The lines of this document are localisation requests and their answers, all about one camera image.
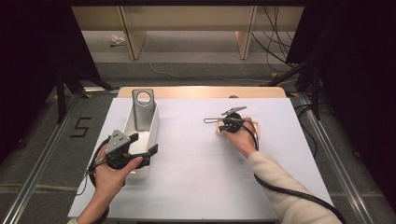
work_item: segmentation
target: white table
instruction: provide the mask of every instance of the white table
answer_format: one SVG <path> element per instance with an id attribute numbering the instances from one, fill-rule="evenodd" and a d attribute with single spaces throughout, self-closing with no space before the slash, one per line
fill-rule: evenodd
<path id="1" fill-rule="evenodd" d="M 231 107 L 246 105 L 261 129 L 260 148 L 316 196 L 332 203 L 303 131 L 287 98 L 156 99 L 160 112 L 159 152 L 151 158 L 146 179 L 127 179 L 110 205 L 108 218 L 140 221 L 272 221 L 276 220 L 262 187 L 246 159 L 205 118 L 217 118 Z M 117 98 L 108 111 L 97 146 L 114 129 L 122 129 L 132 99 Z M 70 217 L 77 217 L 94 188 L 89 182 L 77 196 Z"/>

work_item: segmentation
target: right hand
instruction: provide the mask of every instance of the right hand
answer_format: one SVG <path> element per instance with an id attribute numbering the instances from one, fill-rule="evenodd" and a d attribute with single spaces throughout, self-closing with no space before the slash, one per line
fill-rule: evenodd
<path id="1" fill-rule="evenodd" d="M 254 133 L 254 128 L 250 124 L 251 118 L 244 118 L 243 121 L 244 125 Z M 227 131 L 222 131 L 221 133 L 227 138 L 231 145 L 233 145 L 233 147 L 241 152 L 246 158 L 248 155 L 250 155 L 250 153 L 256 151 L 253 138 L 244 128 L 240 128 L 236 133 L 229 133 Z"/>

